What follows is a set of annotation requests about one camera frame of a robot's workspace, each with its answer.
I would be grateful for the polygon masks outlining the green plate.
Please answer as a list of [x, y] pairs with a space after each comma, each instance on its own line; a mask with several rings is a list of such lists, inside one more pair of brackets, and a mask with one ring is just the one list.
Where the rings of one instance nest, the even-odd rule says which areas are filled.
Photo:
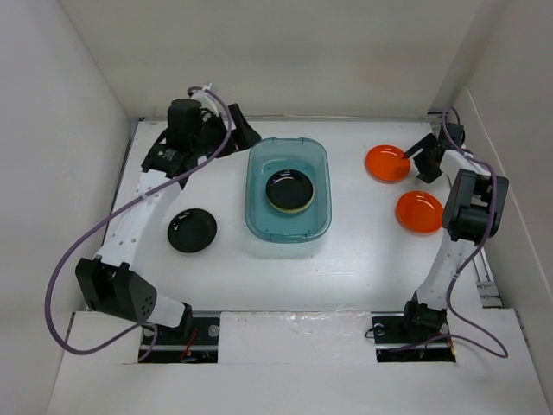
[[269, 205], [272, 208], [274, 208], [276, 211], [283, 214], [299, 214], [300, 212], [303, 212], [306, 209], [308, 209], [311, 204], [312, 204], [312, 201], [308, 201], [305, 204], [301, 205], [300, 207], [280, 207], [277, 204], [273, 203], [272, 201], [269, 201]]

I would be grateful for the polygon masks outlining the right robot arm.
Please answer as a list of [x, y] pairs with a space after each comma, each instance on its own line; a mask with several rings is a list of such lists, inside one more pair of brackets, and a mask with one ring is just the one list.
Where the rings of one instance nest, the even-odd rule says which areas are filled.
[[406, 151], [417, 178], [432, 183], [441, 176], [451, 182], [441, 218], [442, 243], [429, 274], [404, 307], [399, 329], [410, 342], [435, 339], [446, 323], [454, 283], [499, 230], [510, 182], [463, 147], [464, 126], [444, 121]]

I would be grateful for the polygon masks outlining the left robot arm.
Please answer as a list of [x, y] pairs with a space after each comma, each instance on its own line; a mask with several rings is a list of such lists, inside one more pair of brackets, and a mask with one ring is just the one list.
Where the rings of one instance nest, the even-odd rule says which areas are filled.
[[198, 169], [200, 158], [229, 156], [260, 141], [239, 105], [231, 104], [226, 110], [229, 124], [198, 95], [172, 101], [168, 126], [141, 164], [136, 204], [123, 213], [95, 257], [81, 259], [75, 268], [90, 309], [141, 326], [155, 324], [172, 342], [190, 337], [191, 306], [160, 294], [143, 273], [156, 228]]

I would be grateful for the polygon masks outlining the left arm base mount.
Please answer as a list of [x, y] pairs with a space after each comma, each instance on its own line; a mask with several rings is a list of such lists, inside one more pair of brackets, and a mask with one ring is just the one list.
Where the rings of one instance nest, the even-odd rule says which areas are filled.
[[143, 328], [138, 362], [151, 364], [216, 364], [219, 354], [220, 312], [194, 312], [189, 337], [180, 338], [160, 326], [158, 336]]

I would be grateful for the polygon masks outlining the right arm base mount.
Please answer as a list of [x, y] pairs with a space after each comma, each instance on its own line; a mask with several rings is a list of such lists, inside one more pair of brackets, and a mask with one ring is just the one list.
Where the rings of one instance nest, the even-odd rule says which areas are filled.
[[402, 312], [372, 313], [371, 326], [365, 332], [365, 338], [375, 345], [378, 363], [455, 363], [454, 349], [448, 338], [423, 344], [438, 335], [439, 332], [427, 335], [407, 329]]

